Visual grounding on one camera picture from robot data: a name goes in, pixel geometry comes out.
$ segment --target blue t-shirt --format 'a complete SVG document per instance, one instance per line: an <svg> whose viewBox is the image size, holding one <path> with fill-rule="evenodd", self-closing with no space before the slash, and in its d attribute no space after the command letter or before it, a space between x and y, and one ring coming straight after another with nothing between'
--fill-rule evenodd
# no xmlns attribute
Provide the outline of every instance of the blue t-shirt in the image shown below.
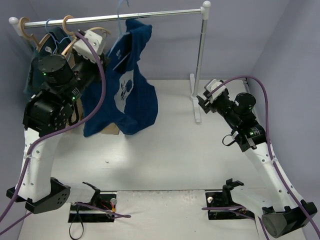
<svg viewBox="0 0 320 240"><path fill-rule="evenodd" d="M133 135L156 121L156 90L142 76L137 64L151 38L152 26L135 19L125 23L130 34L124 35L109 55L111 61L105 71L106 96L99 111L85 123L85 137L100 132L110 123L115 123L124 134ZM93 82L82 94L85 117L98 104L101 87L101 83Z"/></svg>

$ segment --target wooden hanger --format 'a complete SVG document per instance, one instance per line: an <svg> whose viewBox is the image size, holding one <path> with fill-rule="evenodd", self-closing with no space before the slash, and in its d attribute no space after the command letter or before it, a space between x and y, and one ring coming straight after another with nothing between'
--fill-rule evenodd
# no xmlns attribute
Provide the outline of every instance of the wooden hanger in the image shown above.
<svg viewBox="0 0 320 240"><path fill-rule="evenodd" d="M64 19L63 19L63 21L62 21L62 28L63 28L63 30L65 31L66 34L71 35L73 39L76 39L77 37L76 37L75 33L74 33L73 31L69 31L69 30L67 29L67 27L66 27L66 21L67 21L68 19L73 19L73 18L74 18L74 17L71 16L71 15L65 16Z"/></svg>
<svg viewBox="0 0 320 240"><path fill-rule="evenodd" d="M93 28L90 28L89 29L90 31L94 31L94 30L101 30L103 32L105 32L107 35L111 35L111 32L109 32L107 29L105 29L104 27L100 27L100 26L96 26L96 27L93 27Z"/></svg>
<svg viewBox="0 0 320 240"><path fill-rule="evenodd" d="M35 46L38 48L38 47L40 47L40 45L39 45L39 42L38 42L36 36L35 36L33 33L32 33L31 35L28 35L28 34L26 33L25 23L28 23L28 22L30 22L30 19L27 18L27 17L25 17L25 16L22 17L22 18L20 18L20 20L19 20L19 28L20 28L20 30L21 30L22 36L23 36L25 39L27 39L27 40L29 40L29 41L31 41L31 42L34 42L34 43L35 43Z"/></svg>
<svg viewBox="0 0 320 240"><path fill-rule="evenodd" d="M50 36L50 34L47 33L46 35L43 36L43 38L42 38L41 41L39 42L39 41L37 40L37 38L35 37L34 34L28 35L28 34L26 33L25 23L28 23L28 22L30 22L30 20L29 20L29 18L27 18L27 17L22 17L22 18L20 18L20 20L19 20L19 27L20 27L20 29L21 29L22 36L23 36L25 39L34 42L34 43L35 43L35 47L36 47L35 49L39 52L39 51L41 50L41 48L44 46L44 44L47 42L47 40L48 40L51 36Z"/></svg>
<svg viewBox="0 0 320 240"><path fill-rule="evenodd" d="M41 41L39 42L39 45L36 46L36 50L38 52L40 52L40 50L42 49L42 47L45 45L45 43L47 42L47 40L51 38L50 34L47 33L46 35L43 36L43 38L41 39Z"/></svg>

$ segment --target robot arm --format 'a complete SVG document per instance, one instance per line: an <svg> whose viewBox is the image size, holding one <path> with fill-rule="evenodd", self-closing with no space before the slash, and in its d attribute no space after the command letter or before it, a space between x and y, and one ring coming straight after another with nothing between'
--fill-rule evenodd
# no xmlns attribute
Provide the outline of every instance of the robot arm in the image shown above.
<svg viewBox="0 0 320 240"><path fill-rule="evenodd" d="M105 68L108 59L103 54L103 39L87 31L80 33L89 41ZM66 128L74 105L85 88L99 82L100 72L94 57L82 40L73 46L75 66L71 69L65 56L50 54L38 60L38 69L45 77L40 92L25 107L23 124L25 136L24 166L27 151L39 138ZM24 175L16 202L26 202L25 208L34 213L52 211L64 203L83 202L93 206L99 201L100 190L83 182L71 186L51 177L54 155L62 134L41 141L32 151L31 160ZM10 188L6 195L12 198L16 191Z"/></svg>
<svg viewBox="0 0 320 240"><path fill-rule="evenodd" d="M292 196L287 192L273 162L275 161L286 184L312 217L317 213L313 202L305 202L296 191L276 155L269 156L266 132L258 123L252 109L256 99L249 93L239 93L235 100L229 100L229 92L225 86L220 87L208 96L222 82L214 79L204 88L206 100L197 96L199 105L205 113L219 113L231 128L233 143L237 143L241 151L248 157L261 176L270 196L270 200L253 193L240 181L226 181L223 186L223 196L226 204L240 204L262 219L262 222L274 238L304 227L309 221L298 207Z"/></svg>

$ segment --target chrome pole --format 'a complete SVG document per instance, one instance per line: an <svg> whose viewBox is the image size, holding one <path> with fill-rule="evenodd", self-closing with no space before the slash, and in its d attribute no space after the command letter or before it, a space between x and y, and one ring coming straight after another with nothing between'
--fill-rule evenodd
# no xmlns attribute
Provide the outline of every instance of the chrome pole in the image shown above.
<svg viewBox="0 0 320 240"><path fill-rule="evenodd" d="M141 19L141 18L151 18L151 17L161 17L161 16L170 16L170 15L183 15L183 14L201 14L202 9L188 9L188 10L176 10L176 11L156 11L156 12L144 12L144 13L130 13L130 14L121 14L119 19ZM71 18L68 19L65 24L85 24L85 23L97 23L97 22L108 22L115 21L118 19L118 15L109 15L109 16L90 16L90 17L80 17L80 18ZM61 26L63 20L51 20L48 22L48 26ZM24 24L25 29L29 28L41 28L46 25L46 21L34 21L26 22Z"/></svg>
<svg viewBox="0 0 320 240"><path fill-rule="evenodd" d="M206 20L206 19L202 20L200 42L199 42L199 50L198 50L198 59L197 59L196 71L195 71L195 82L194 82L194 89L193 89L193 93L192 93L192 97L193 98L197 97L198 90L199 90L202 59L203 59L203 56L204 56L204 49L205 49L205 38L206 38L206 31L207 31L207 22L208 22L208 20Z"/></svg>

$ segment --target purple cable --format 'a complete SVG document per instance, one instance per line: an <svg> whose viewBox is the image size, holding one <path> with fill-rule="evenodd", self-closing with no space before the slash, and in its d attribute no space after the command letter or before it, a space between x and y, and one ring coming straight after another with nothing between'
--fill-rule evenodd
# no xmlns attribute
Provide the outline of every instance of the purple cable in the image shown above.
<svg viewBox="0 0 320 240"><path fill-rule="evenodd" d="M264 224L263 224L263 222L262 222L262 220L261 220L261 218L260 218L260 217L258 217L258 218L259 218L259 222L260 222L260 224L261 224L262 231L263 231L263 233L264 233L264 236L265 236L266 240L270 240L269 237L268 237L267 231L266 231L266 229L265 229L265 226L264 226Z"/></svg>
<svg viewBox="0 0 320 240"><path fill-rule="evenodd" d="M247 215L244 215L242 213L239 213L239 212L236 212L236 211L232 211L232 210L229 210L229 209L227 211L230 212L230 213L234 213L236 215L242 216L244 218L251 219L251 220L255 221L255 219L253 217L251 217L251 216L247 216Z"/></svg>
<svg viewBox="0 0 320 240"><path fill-rule="evenodd" d="M271 160L274 158L274 155L272 153L271 150L271 142L270 142L270 132L269 132L269 102L268 102L268 96L267 96L267 91L265 86L263 85L263 83L256 77L254 76L250 76L250 75L240 75L240 76L235 76L233 78L228 79L227 81L225 81L224 83L220 84L217 88L215 88L212 92L210 92L208 94L208 97L211 96L212 94L214 94L219 88L221 88L222 86L226 85L227 83L230 83L233 80L238 80L238 79L242 79L242 78L247 78L247 79L253 79L255 80L261 87L262 91L263 91L263 95L264 95L264 101L265 101L265 135L266 135L266 144L267 144L267 148L268 148L268 152L269 152L269 156L271 158ZM306 216L306 218L310 221L311 225L313 226L316 234L318 235L318 238L320 239L320 230L317 227L315 221L312 219L312 217L309 215L309 213L305 210L304 206L302 206L302 204L299 202L299 200L297 199L297 197L294 195L294 193L291 191L290 187L288 186L288 184L286 183L284 177L282 176L276 162L273 162L273 166L277 172L277 174L279 175L284 187L286 188L286 190L288 191L288 193L291 195L291 197L293 198L293 200L295 201L295 203L299 206L299 208L302 210L302 212L304 213L304 215Z"/></svg>
<svg viewBox="0 0 320 240"><path fill-rule="evenodd" d="M5 230L3 230L2 232L0 232L0 236L2 234L5 234L6 232L8 232L10 229L12 229L15 225L17 225L18 223L20 223L22 220L24 220L26 217L30 216L32 214L32 212L27 213L26 215L24 215L23 217L21 217L19 220L15 221L14 223L12 223L10 226L8 226Z"/></svg>
<svg viewBox="0 0 320 240"><path fill-rule="evenodd" d="M216 206L216 207L203 207L201 210L230 210L230 209L238 209L238 208L244 208L244 206L238 205L238 206Z"/></svg>
<svg viewBox="0 0 320 240"><path fill-rule="evenodd" d="M201 210L207 210L207 211L215 211L215 210L228 211L228 212L231 212L231 213L234 213L234 214L238 214L238 215L240 215L240 216L242 216L242 217L245 217L245 218L247 218L247 219L251 219L251 220L253 220L253 221L256 221L253 217L250 217L250 216L244 215L244 214L242 214L242 213L239 213L239 212L230 210L230 209L235 209L235 208L244 208L244 206L238 205L238 206L203 207L203 208L201 208ZM266 229L265 229L265 226L264 226L264 224L263 224L263 222L262 222L262 220L260 219L260 217L258 217L258 218L259 218L259 221L260 221L260 224L261 224L262 231L263 231L263 233L264 233L265 239L270 240L270 239L269 239L269 236L268 236L268 234L267 234L267 231L266 231Z"/></svg>
<svg viewBox="0 0 320 240"><path fill-rule="evenodd" d="M118 216L118 217L115 217L115 219L119 219L119 218L129 219L129 218L131 218L131 215L122 215L122 214L119 214L119 213L115 213L115 212L113 212L113 211L101 209L101 208L96 207L96 206L91 206L91 205L85 204L85 203L83 203L83 202L76 202L75 204L77 204L77 205L79 205L79 206L82 206L82 207L87 207L87 208L89 208L89 209L94 209L94 210L98 210L98 211L101 211L101 212L105 212L105 213L107 213L107 214L112 214L112 215Z"/></svg>
<svg viewBox="0 0 320 240"><path fill-rule="evenodd" d="M81 39L85 45L89 48L89 50L92 52L93 56L94 56L94 59L98 65L98 68L99 68L99 72L100 72L100 75L101 75L101 85L102 85L102 89L101 89L101 97L100 97L100 100L98 102L98 104L96 105L96 107L93 109L93 111L88 115L86 116L84 119L82 119L81 121L77 122L76 124L72 125L72 126L69 126L69 127L66 127L64 129L61 129L59 131L55 131L53 133L50 133L48 135L45 135L43 137L40 137L39 139L37 139L36 141L34 141L34 143L32 143L27 151L27 156L31 155L32 151L35 149L35 147L42 141L48 139L48 138L51 138L53 136L56 136L56 135L59 135L59 134L63 134L71 129L74 129L74 128L77 128L79 127L80 125L84 124L85 122L87 122L89 119L91 119L93 117L93 115L96 114L96 112L100 109L102 103L104 102L104 99L105 99L105 96L106 96L106 77L105 77L105 72L104 72L104 68L100 62L100 59L99 59L99 56L97 55L97 53L95 52L95 50L93 49L93 47L90 45L90 43L88 42L88 40L86 40L86 38L84 36L82 36L80 33L78 32L75 32L75 35ZM17 186L16 186L16 189L14 191L14 194L8 204L8 206L6 207L6 209L3 211L2 215L0 216L0 223L2 222L2 220L5 218L5 216L7 215L7 213L9 212L10 208L12 207L12 205L14 204L15 200L17 199L18 197L18 192L21 188L21 185L22 185L22 182L24 180L24 177L25 177L25 174L26 174L26 171L27 171L27 168L28 168L28 164L30 162L30 158L28 157L25 162L24 162L24 165L23 165L23 168L22 168L22 171L21 171L21 174L20 174L20 177L19 177L19 181L17 183Z"/></svg>

